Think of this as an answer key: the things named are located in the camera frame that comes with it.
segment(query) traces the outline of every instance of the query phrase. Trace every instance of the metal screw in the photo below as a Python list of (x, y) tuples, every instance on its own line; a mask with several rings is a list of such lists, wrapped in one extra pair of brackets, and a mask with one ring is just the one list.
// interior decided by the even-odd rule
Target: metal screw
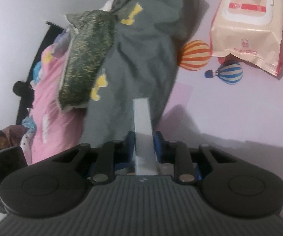
[(105, 174), (97, 174), (92, 177), (92, 179), (96, 182), (104, 182), (109, 179), (109, 177)]
[(183, 175), (180, 175), (179, 179), (182, 181), (182, 182), (192, 182), (195, 180), (195, 177), (193, 175), (190, 175), (190, 174), (183, 174)]

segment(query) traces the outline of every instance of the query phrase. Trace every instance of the circular pad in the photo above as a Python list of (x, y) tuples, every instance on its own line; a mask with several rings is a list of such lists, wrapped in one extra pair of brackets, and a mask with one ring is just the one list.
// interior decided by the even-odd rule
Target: circular pad
[(253, 176), (235, 176), (229, 181), (229, 188), (236, 194), (255, 196), (265, 189), (263, 181)]
[(283, 181), (248, 163), (218, 164), (202, 181), (202, 194), (220, 212), (258, 218), (283, 206)]
[(7, 176), (0, 186), (5, 208), (13, 214), (44, 218), (76, 207), (87, 193), (85, 180), (62, 163), (40, 163)]
[(53, 176), (37, 175), (26, 179), (23, 190), (30, 195), (42, 196), (53, 193), (59, 186), (59, 182)]

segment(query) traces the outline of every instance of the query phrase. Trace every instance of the red label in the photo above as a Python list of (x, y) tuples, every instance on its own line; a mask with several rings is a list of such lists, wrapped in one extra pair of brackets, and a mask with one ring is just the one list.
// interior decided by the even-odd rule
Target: red label
[(245, 3), (230, 3), (230, 9), (242, 9), (249, 11), (261, 11), (266, 12), (266, 6), (255, 5), (255, 4), (245, 4)]
[(234, 50), (235, 50), (236, 52), (240, 52), (240, 53), (248, 53), (248, 54), (257, 55), (257, 52), (256, 52), (256, 51), (242, 50), (242, 49), (237, 49), (237, 48), (234, 48)]

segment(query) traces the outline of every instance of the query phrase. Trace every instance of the person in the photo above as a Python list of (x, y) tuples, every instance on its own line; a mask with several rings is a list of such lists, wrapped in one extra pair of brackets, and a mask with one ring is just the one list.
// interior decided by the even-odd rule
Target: person
[(22, 106), (25, 108), (32, 108), (34, 99), (34, 90), (31, 89), (31, 85), (26, 82), (18, 81), (13, 86), (13, 92), (22, 98)]
[(0, 150), (20, 146), (20, 142), (28, 128), (22, 125), (11, 125), (0, 130)]

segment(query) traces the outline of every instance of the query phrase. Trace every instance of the pillowcase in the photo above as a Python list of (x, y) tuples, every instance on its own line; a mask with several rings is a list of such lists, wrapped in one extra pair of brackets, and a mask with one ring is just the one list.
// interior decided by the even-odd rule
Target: pillowcase
[(96, 74), (114, 43), (116, 23), (107, 11), (85, 11), (66, 18), (71, 24), (71, 42), (58, 93), (63, 112), (87, 106)]

